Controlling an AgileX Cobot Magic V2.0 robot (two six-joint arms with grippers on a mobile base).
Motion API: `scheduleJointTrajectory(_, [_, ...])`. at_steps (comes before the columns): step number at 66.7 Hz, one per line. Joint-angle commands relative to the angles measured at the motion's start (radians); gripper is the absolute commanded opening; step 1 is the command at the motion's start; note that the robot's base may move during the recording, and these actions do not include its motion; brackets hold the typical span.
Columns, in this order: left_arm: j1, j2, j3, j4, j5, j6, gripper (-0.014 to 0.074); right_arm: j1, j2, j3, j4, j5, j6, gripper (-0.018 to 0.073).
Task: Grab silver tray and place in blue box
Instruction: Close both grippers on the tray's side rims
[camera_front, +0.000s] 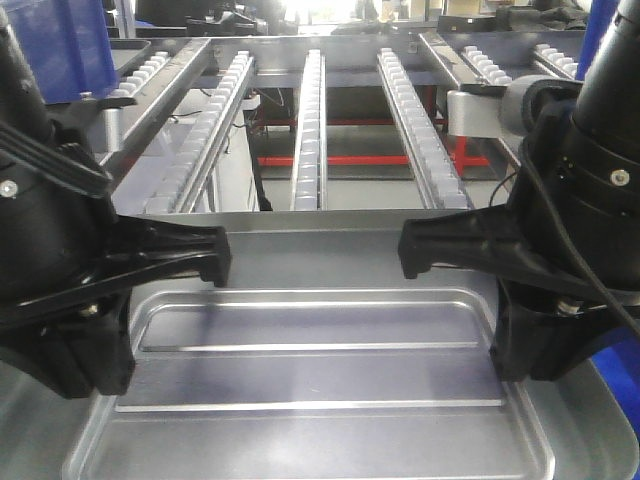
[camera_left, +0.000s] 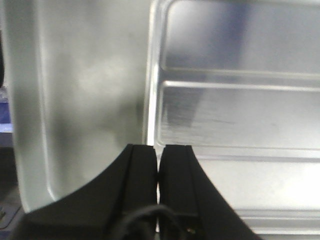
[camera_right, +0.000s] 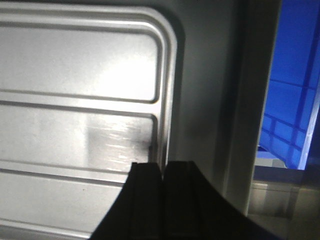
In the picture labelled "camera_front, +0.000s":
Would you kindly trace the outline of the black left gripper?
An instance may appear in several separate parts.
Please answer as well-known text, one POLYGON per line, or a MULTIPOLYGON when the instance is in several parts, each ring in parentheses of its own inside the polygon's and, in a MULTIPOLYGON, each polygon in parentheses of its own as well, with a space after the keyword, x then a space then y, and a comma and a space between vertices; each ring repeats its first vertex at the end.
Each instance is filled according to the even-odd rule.
POLYGON ((1 361, 65 399, 127 392, 131 288, 176 276, 227 285, 223 227, 116 217, 110 175, 50 121, 38 133, 2 122, 1 179, 16 188, 1 196, 1 361))

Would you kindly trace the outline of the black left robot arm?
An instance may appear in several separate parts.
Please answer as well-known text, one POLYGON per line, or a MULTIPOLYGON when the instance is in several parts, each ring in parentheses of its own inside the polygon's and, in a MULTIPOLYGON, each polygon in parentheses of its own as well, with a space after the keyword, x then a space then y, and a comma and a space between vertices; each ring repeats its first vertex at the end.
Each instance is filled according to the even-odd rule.
POLYGON ((135 286, 227 283, 224 228, 116 213, 81 130, 51 115, 1 21, 1 358, 66 399, 122 395, 135 368, 135 286))

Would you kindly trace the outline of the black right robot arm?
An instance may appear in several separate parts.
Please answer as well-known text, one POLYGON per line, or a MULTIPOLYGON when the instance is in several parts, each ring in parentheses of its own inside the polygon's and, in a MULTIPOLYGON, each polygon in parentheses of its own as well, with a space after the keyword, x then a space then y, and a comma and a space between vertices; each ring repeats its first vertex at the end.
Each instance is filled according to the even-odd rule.
POLYGON ((639 5, 623 1, 583 81, 524 77, 503 98, 523 138, 507 202, 409 220, 406 277, 496 276, 490 356, 504 381, 555 380, 639 331, 639 5))

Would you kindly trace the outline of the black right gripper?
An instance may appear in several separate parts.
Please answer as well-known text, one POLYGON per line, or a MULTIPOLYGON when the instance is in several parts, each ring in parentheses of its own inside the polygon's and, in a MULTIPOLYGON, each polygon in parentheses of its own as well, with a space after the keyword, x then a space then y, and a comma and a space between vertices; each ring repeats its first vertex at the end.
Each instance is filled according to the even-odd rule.
MULTIPOLYGON (((534 112, 523 156, 580 256, 637 319, 639 96, 621 84, 547 84, 534 112)), ((504 381, 555 381, 625 338, 605 306, 567 296, 575 277, 533 248, 504 205, 407 220, 398 256, 407 279, 436 264, 502 278, 490 356, 504 381)))

